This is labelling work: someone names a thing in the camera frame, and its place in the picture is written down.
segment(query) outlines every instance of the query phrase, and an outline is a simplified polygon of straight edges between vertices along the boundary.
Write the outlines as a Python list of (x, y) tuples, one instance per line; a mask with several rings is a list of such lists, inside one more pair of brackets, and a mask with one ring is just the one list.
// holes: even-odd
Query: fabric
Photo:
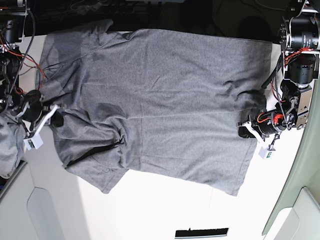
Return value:
[(256, 147), (237, 122), (259, 92), (272, 44), (160, 29), (107, 32), (103, 20), (49, 34), (46, 101), (66, 104), (53, 128), (66, 170), (108, 193), (128, 169), (236, 195)]
[(0, 114), (0, 177), (8, 179), (24, 155), (26, 132), (9, 113)]

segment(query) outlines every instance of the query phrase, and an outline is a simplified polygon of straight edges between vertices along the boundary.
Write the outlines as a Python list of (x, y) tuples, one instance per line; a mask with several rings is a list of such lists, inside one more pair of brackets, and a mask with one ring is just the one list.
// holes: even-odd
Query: orange wire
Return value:
[[(3, 46), (3, 48), (4, 48), (5, 50), (7, 50), (8, 53), (13, 54), (13, 55), (18, 56), (18, 57), (22, 57), (22, 58), (24, 57), (24, 56), (21, 55), (21, 54), (18, 54), (18, 53), (15, 53), (15, 52), (13, 52), (13, 51), (10, 51), (10, 50), (4, 45), (4, 42), (2, 41), (1, 37), (0, 37), (0, 42), (1, 42), (2, 46)], [(43, 85), (43, 83), (44, 83), (44, 81), (45, 81), (45, 73), (44, 73), (44, 71), (42, 70), (42, 68), (40, 67), (40, 65), (39, 65), (38, 63), (36, 63), (35, 61), (33, 61), (31, 58), (29, 58), (29, 57), (27, 57), (27, 56), (26, 56), (25, 58), (28, 59), (30, 62), (33, 62), (33, 63), (39, 68), (39, 70), (40, 70), (40, 72), (41, 72), (41, 75), (42, 75), (42, 81), (41, 81), (41, 84), (40, 84), (39, 89), (42, 88), (42, 85)]]
[(301, 54), (303, 51), (312, 51), (312, 49), (310, 49), (310, 48), (308, 48), (308, 47), (302, 47), (302, 48), (300, 48), (299, 50), (295, 51), (295, 52), (292, 53), (291, 55), (285, 57), (285, 59), (284, 59), (284, 64), (285, 64), (285, 65), (288, 65), (289, 60), (290, 60), (293, 56), (299, 55), (299, 54)]
[(269, 120), (269, 118), (266, 118), (266, 119), (263, 119), (263, 120), (259, 120), (260, 116), (264, 114), (264, 112), (260, 113), (257, 117), (256, 117), (256, 121), (260, 124), (260, 123), (263, 123), (267, 120)]
[(16, 94), (19, 94), (19, 95), (26, 94), (26, 92), (23, 91), (20, 87), (16, 88), (16, 86), (14, 86), (13, 89), (14, 89)]

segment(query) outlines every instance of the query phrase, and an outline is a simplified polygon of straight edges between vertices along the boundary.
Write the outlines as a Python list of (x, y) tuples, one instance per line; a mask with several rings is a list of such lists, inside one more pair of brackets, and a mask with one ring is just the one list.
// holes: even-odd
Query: cable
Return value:
[(260, 118), (263, 114), (265, 114), (265, 112), (260, 113), (260, 114), (256, 117), (256, 121), (257, 121), (259, 124), (260, 124), (260, 123), (263, 123), (263, 122), (265, 122), (265, 121), (267, 121), (267, 120), (269, 120), (268, 117), (265, 118), (265, 119), (259, 120), (259, 118)]
[(295, 58), (298, 57), (303, 51), (312, 51), (312, 49), (310, 49), (308, 47), (302, 47), (302, 48), (298, 49), (297, 51), (291, 53), (290, 55), (286, 56), (284, 59), (285, 66), (287, 66), (291, 62), (291, 59), (293, 57), (295, 57)]
[(277, 96), (276, 96), (276, 94), (275, 94), (275, 91), (276, 91), (276, 90), (275, 90), (275, 88), (274, 88), (274, 80), (275, 80), (275, 79), (273, 79), (272, 82), (271, 82), (271, 90), (272, 90), (272, 94), (273, 94), (274, 98), (275, 98), (276, 100), (278, 100), (278, 98), (277, 98)]
[(263, 16), (264, 19), (266, 19), (266, 16), (264, 15), (264, 13), (259, 8), (257, 8), (256, 6), (253, 6), (253, 5), (249, 4), (249, 3), (246, 3), (246, 2), (244, 2), (244, 0), (240, 0), (240, 2), (243, 5), (247, 5), (247, 6), (251, 7), (252, 9), (255, 9), (257, 12), (259, 12)]
[(211, 15), (211, 22), (212, 22), (212, 25), (214, 27), (214, 30), (215, 30), (215, 35), (217, 34), (217, 32), (219, 31), (221, 33), (221, 35), (223, 37), (225, 37), (225, 33), (221, 30), (221, 28), (216, 24), (216, 21), (215, 21), (215, 17), (218, 15), (218, 12), (220, 11), (221, 7), (222, 7), (222, 4), (223, 4), (223, 0), (221, 0), (219, 6), (217, 7), (216, 9), (216, 12), (214, 14)]
[[(15, 56), (17, 56), (17, 57), (23, 57), (23, 55), (25, 55), (25, 53), (19, 54), (19, 53), (17, 53), (17, 52), (14, 52), (12, 48), (10, 48), (9, 46), (7, 46), (8, 48), (10, 48), (10, 49), (12, 50), (12, 51), (10, 51), (10, 50), (3, 44), (3, 41), (2, 41), (1, 38), (0, 38), (0, 43), (3, 45), (4, 49), (5, 49), (8, 53), (10, 53), (10, 54), (12, 54), (12, 55), (15, 55)], [(29, 54), (27, 54), (27, 56), (28, 56), (28, 57), (26, 57), (26, 59), (29, 60), (30, 62), (33, 62), (33, 63), (36, 65), (36, 68), (38, 69), (38, 72), (39, 72), (39, 85), (38, 85), (38, 90), (39, 90), (39, 89), (42, 87), (42, 85), (43, 85), (43, 83), (44, 83), (44, 81), (45, 81), (45, 76), (46, 76), (46, 75), (45, 75), (43, 69), (40, 67), (40, 65), (35, 61), (35, 59), (34, 59), (32, 56), (30, 56)]]
[[(12, 93), (14, 87), (15, 87), (15, 84), (16, 84), (17, 79), (18, 79), (18, 76), (19, 76), (19, 72), (20, 72), (20, 70), (21, 70), (21, 68), (22, 68), (22, 66), (23, 66), (23, 64), (24, 64), (24, 61), (25, 61), (25, 59), (26, 59), (26, 57), (27, 57), (27, 55), (28, 55), (28, 52), (29, 52), (29, 50), (30, 50), (30, 48), (31, 48), (32, 42), (34, 41), (34, 38), (35, 38), (35, 35), (36, 35), (36, 21), (35, 21), (35, 17), (34, 17), (33, 13), (32, 13), (30, 10), (28, 10), (28, 13), (30, 14), (30, 17), (31, 17), (31, 19), (32, 19), (32, 28), (33, 28), (32, 36), (31, 36), (31, 40), (30, 40), (30, 42), (29, 42), (29, 45), (28, 45), (28, 47), (27, 47), (27, 49), (26, 49), (26, 51), (25, 51), (25, 54), (24, 54), (23, 57), (22, 57), (21, 63), (20, 63), (20, 65), (19, 65), (18, 71), (17, 71), (17, 73), (16, 73), (16, 75), (15, 75), (15, 78), (14, 78), (14, 80), (13, 80), (12, 86), (11, 86), (11, 88), (10, 88), (10, 90), (9, 90), (9, 93), (8, 93), (9, 96), (11, 95), (11, 93)], [(8, 109), (8, 106), (9, 106), (9, 100), (6, 101), (5, 107), (4, 107), (4, 109), (3, 109), (0, 113), (5, 112), (5, 111)]]
[(279, 64), (279, 62), (277, 62), (276, 66), (275, 66), (275, 75), (274, 75), (275, 92), (276, 92), (276, 96), (277, 96), (277, 100), (279, 102), (279, 106), (280, 106), (281, 112), (283, 114), (283, 118), (284, 118), (286, 127), (289, 130), (289, 125), (288, 125), (288, 122), (287, 122), (287, 116), (285, 115), (285, 111), (284, 111), (284, 109), (282, 107), (282, 102), (281, 102), (279, 89), (278, 89), (278, 71), (279, 71), (279, 66), (280, 66), (280, 64)]
[(27, 71), (25, 71), (24, 73), (19, 74), (19, 76), (25, 75), (27, 72), (29, 72), (31, 69), (36, 68), (36, 66), (32, 66), (30, 67)]
[(275, 10), (275, 11), (282, 11), (285, 12), (285, 9), (281, 9), (281, 8), (275, 8), (275, 7), (270, 7), (270, 6), (266, 6), (263, 5), (262, 3), (258, 2), (258, 0), (254, 0), (256, 4), (260, 5), (261, 7), (264, 7), (265, 9), (270, 9), (270, 10)]
[[(276, 62), (276, 64), (279, 64), (279, 66), (282, 64), (282, 54), (280, 54), (278, 61)], [(273, 78), (276, 75), (276, 68), (274, 68), (274, 70), (272, 71), (272, 73), (270, 74), (270, 76), (267, 78), (267, 80), (265, 80), (265, 82), (261, 85), (262, 89), (266, 89), (267, 86), (272, 82)]]

